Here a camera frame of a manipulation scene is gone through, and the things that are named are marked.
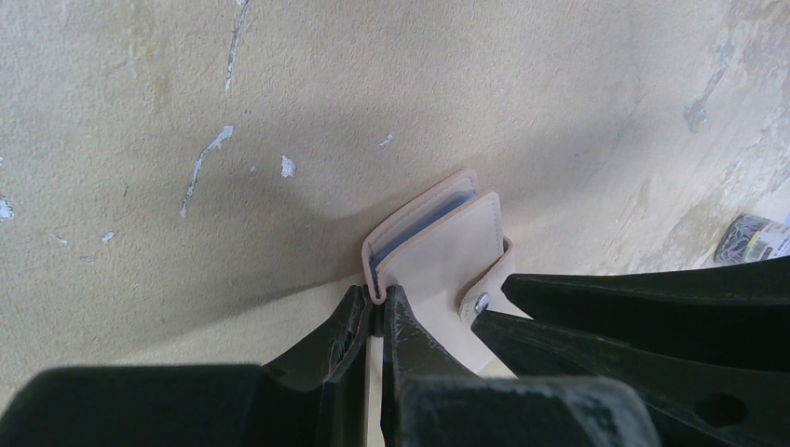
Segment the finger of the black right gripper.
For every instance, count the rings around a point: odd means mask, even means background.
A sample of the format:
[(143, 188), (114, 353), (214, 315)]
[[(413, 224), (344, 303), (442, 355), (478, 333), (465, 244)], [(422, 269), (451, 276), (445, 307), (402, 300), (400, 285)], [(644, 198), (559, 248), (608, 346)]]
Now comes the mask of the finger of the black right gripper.
[(676, 359), (789, 369), (789, 260), (624, 276), (513, 274), (532, 319)]
[(789, 375), (675, 359), (484, 311), (474, 334), (519, 377), (600, 376), (644, 402), (665, 446), (786, 446)]

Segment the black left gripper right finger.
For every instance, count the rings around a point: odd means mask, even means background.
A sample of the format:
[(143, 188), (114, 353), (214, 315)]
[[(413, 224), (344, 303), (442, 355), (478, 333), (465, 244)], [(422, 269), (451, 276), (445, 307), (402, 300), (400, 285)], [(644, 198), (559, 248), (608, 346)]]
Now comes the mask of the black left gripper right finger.
[(417, 321), (403, 287), (384, 304), (387, 446), (658, 446), (637, 394), (590, 376), (482, 378)]

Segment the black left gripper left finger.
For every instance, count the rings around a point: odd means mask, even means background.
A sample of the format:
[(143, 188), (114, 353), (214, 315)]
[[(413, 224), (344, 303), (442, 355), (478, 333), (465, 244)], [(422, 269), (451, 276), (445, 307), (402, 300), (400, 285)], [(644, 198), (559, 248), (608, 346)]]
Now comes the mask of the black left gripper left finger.
[(1, 418), (5, 446), (362, 446), (367, 290), (264, 365), (96, 366), (35, 376)]

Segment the beige leather card holder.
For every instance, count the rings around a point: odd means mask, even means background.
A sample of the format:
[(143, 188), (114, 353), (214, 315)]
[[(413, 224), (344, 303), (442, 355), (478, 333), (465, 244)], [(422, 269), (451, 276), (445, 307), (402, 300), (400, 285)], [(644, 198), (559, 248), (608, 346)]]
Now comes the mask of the beige leather card holder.
[(472, 373), (494, 353), (470, 326), (484, 310), (520, 317), (501, 287), (514, 273), (513, 242), (503, 233), (499, 196), (461, 169), (401, 207), (362, 243), (361, 260), (374, 304), (405, 291), (417, 322)]

